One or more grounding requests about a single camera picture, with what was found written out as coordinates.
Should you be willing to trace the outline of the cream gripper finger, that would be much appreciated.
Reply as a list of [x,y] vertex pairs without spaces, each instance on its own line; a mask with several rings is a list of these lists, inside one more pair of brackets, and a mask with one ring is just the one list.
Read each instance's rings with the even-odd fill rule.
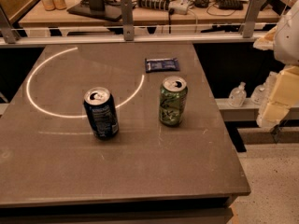
[[299,102],[299,67],[286,65],[278,74],[270,94],[274,104],[292,107]]
[[265,101],[259,108],[256,122],[260,128],[273,128],[280,124],[289,111],[287,105]]

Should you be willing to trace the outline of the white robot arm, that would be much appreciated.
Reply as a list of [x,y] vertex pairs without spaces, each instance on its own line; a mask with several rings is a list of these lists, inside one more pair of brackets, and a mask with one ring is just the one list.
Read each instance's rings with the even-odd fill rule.
[[299,14],[288,11],[278,25],[257,39],[253,47],[272,49],[275,59],[285,64],[279,73],[270,73],[265,81],[262,104],[256,122],[261,128],[273,128],[299,101]]

